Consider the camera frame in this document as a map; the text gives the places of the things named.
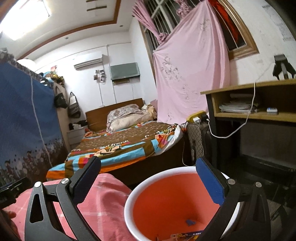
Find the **person's left hand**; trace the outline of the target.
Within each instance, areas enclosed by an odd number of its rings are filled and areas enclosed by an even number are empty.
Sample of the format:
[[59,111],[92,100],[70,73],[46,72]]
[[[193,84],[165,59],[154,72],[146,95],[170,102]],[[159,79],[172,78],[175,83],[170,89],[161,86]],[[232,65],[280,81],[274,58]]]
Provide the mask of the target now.
[[13,211],[1,210],[1,240],[21,240],[13,218],[16,213]]

